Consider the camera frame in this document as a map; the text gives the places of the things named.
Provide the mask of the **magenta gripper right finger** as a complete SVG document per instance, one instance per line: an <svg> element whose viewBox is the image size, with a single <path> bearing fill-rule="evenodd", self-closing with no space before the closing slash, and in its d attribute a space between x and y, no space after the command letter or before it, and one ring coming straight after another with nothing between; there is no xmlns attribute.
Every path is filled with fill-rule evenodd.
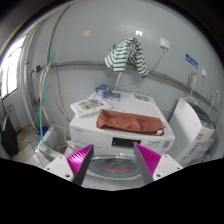
<svg viewBox="0 0 224 224"><path fill-rule="evenodd" d="M182 169L168 154L159 155L139 144L134 145L134 155L146 185Z"/></svg>

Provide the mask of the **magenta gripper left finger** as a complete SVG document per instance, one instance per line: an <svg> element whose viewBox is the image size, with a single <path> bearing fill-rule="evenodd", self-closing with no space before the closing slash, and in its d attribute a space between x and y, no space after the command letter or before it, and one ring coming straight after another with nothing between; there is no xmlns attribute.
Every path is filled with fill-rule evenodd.
<svg viewBox="0 0 224 224"><path fill-rule="evenodd" d="M67 157L58 156L44 170L81 186L93 154L94 146L90 144Z"/></svg>

